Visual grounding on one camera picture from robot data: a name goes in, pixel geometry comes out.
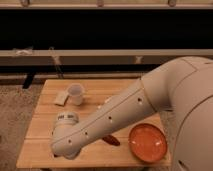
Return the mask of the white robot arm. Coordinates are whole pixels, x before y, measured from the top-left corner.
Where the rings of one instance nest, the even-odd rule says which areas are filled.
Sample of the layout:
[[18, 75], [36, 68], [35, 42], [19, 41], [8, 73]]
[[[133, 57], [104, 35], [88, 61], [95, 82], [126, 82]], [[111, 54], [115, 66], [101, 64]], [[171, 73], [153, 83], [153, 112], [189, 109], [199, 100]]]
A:
[[51, 151], [71, 159], [94, 141], [168, 108], [177, 124], [171, 171], [213, 171], [213, 59], [205, 57], [159, 66], [80, 122], [60, 114]]

